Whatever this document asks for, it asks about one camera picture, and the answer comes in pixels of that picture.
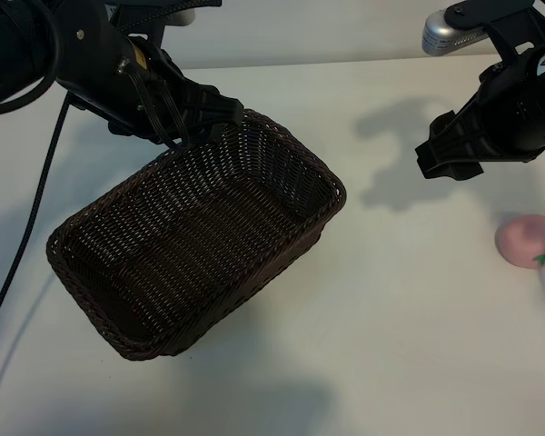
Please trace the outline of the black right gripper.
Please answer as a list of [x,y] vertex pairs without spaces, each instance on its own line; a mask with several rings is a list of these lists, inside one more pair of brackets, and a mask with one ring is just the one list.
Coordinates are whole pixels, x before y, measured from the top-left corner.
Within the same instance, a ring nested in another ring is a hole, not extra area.
[[480,87],[462,111],[435,118],[419,158],[465,162],[418,165],[426,179],[469,180],[479,163],[528,162],[545,150],[545,44],[534,45],[487,68]]

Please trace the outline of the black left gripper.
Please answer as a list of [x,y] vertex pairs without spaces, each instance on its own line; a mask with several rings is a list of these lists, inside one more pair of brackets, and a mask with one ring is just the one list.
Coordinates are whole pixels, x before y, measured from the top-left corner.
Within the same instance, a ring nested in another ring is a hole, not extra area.
[[106,21],[71,25],[62,35],[57,82],[76,96],[79,106],[108,121],[114,134],[167,146],[211,144],[219,140],[222,124],[239,125],[243,119],[238,99],[190,80],[183,86],[182,114],[167,81],[140,46],[144,40],[122,35]]

